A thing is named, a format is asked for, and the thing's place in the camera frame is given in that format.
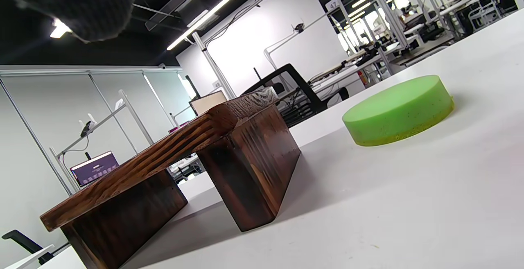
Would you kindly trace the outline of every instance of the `sign with number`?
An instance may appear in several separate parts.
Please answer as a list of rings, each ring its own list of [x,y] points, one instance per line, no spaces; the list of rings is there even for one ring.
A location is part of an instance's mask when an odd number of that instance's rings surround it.
[[[327,11],[331,11],[339,7],[339,0],[331,0],[326,4]]]

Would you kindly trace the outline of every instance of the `laptop screen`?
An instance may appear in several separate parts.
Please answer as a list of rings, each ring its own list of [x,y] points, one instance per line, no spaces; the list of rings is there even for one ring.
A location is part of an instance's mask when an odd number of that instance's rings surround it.
[[[80,187],[84,187],[118,167],[112,152],[108,151],[71,168]]]

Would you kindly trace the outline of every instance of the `workbench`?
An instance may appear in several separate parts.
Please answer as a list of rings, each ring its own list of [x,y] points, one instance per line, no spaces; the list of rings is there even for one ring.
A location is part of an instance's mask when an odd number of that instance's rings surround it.
[[[303,155],[272,224],[240,234],[217,203],[123,268],[522,268],[522,22],[520,10],[292,128]],[[407,140],[355,145],[343,113],[422,75],[440,76],[455,111]]]

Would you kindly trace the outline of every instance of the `dark wood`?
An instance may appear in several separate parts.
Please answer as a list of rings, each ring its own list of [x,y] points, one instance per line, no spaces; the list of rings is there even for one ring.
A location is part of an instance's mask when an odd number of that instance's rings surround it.
[[[197,152],[242,231],[275,220],[300,149],[275,105]]]
[[[186,204],[164,170],[61,229],[88,269],[117,269]]]
[[[213,107],[206,114],[164,137],[97,182],[47,211],[41,215],[41,221],[49,231],[64,226],[189,154],[217,141],[232,131],[237,123],[277,100],[273,89],[266,88]]]
[[[41,221],[62,229],[88,269],[116,269],[186,205],[165,169],[194,152],[242,231],[273,221],[300,155],[277,101],[265,88],[213,107]]]

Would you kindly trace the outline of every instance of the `wooden plank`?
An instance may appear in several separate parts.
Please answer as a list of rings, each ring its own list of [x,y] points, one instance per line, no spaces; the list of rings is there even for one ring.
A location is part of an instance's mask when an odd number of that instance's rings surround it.
[[[68,224],[162,172],[183,157],[219,140],[238,123],[277,100],[273,88],[265,88],[213,107],[182,129],[156,142],[116,170],[47,211],[41,215],[41,221],[49,231]]]
[[[198,153],[242,231],[275,220],[300,156],[275,105]]]
[[[164,170],[61,229],[88,269],[117,269],[186,204]]]

